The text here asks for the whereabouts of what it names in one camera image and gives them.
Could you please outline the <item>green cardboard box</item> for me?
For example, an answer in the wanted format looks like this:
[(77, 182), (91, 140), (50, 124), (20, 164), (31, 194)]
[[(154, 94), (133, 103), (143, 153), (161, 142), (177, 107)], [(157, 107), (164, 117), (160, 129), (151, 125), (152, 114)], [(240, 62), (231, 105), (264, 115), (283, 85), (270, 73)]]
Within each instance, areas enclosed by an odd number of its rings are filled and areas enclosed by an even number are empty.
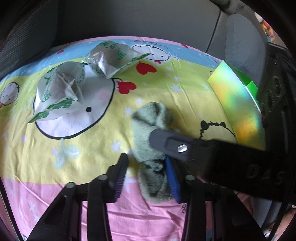
[(221, 61), (208, 78), (208, 83), (224, 109), (237, 143), (265, 150), (265, 134), (259, 107), (231, 67)]

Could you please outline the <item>plush toy pile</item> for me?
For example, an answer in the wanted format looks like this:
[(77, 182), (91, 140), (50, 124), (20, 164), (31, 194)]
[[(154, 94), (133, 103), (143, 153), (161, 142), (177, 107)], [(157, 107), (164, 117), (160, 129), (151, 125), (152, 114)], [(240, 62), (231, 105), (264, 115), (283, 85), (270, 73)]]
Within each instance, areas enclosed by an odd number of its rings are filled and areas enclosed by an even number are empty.
[(275, 39), (273, 28), (264, 19), (260, 20), (260, 25), (267, 37), (267, 40), (273, 43)]

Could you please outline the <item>green fuzzy sock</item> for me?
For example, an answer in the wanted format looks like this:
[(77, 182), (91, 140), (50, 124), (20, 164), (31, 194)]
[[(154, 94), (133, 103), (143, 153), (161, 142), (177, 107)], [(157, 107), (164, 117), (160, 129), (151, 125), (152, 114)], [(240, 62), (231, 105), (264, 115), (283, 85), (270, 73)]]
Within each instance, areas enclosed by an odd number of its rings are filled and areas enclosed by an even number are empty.
[(165, 154), (153, 149), (149, 136), (154, 130), (181, 131), (172, 128), (173, 114), (163, 104), (150, 102), (138, 108), (132, 114), (132, 130), (135, 159), (141, 163), (138, 171), (138, 183), (145, 200), (163, 203), (172, 200), (165, 168)]

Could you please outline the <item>cartoon print bedsheet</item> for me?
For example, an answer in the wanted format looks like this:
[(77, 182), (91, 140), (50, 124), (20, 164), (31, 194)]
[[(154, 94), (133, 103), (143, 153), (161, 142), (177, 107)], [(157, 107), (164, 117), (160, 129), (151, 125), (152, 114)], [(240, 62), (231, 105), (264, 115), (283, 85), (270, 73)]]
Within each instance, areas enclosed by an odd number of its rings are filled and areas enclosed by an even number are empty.
[(151, 54), (114, 80), (98, 80), (87, 70), (94, 96), (82, 113), (28, 123), (41, 77), (63, 62), (84, 61), (103, 38), (53, 48), (1, 82), (1, 178), (23, 238), (66, 183), (90, 182), (121, 153), (132, 155), (132, 114), (149, 102), (165, 104), (173, 113), (174, 128), (184, 135), (237, 143), (208, 83), (220, 59), (168, 40), (108, 40)]

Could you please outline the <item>clear green-print packet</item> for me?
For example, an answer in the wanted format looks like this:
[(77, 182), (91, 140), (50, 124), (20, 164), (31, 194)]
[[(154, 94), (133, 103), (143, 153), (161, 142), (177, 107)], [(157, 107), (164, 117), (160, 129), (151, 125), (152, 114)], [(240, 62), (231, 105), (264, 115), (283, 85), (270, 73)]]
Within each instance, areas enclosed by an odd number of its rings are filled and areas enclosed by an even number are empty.
[(103, 41), (87, 54), (86, 62), (96, 74), (111, 79), (150, 54), (138, 52), (125, 44)]
[(28, 123), (49, 121), (82, 109), (85, 65), (64, 62), (44, 74), (36, 88), (34, 112)]

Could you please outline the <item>grey sofa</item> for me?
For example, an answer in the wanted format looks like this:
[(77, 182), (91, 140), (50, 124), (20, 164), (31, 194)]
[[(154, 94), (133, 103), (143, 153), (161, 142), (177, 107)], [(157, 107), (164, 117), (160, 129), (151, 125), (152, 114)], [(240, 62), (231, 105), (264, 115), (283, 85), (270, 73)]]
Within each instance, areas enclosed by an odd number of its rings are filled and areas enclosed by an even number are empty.
[(242, 1), (1, 1), (1, 76), (51, 47), (105, 36), (182, 43), (261, 77), (266, 36)]

